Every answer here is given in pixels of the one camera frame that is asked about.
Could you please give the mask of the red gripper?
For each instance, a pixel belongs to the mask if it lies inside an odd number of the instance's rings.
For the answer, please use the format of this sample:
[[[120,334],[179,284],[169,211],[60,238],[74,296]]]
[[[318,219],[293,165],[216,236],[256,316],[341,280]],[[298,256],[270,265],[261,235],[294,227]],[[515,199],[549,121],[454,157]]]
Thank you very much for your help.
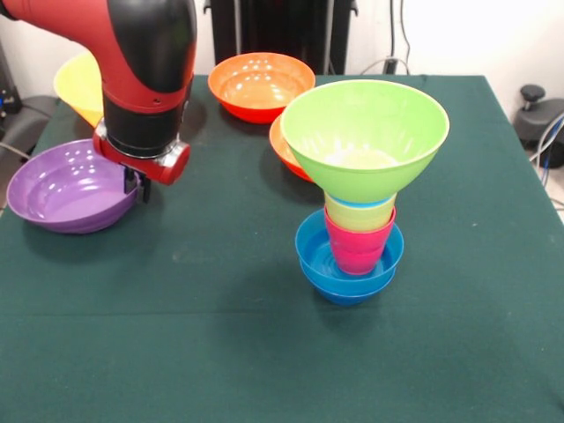
[[[94,129],[94,150],[114,163],[123,165],[123,192],[129,194],[137,188],[136,172],[139,172],[139,202],[147,204],[151,197],[152,181],[165,185],[175,183],[188,165],[190,145],[179,137],[167,147],[165,152],[154,158],[139,158],[120,152],[114,147],[107,134],[104,119],[101,118]]]

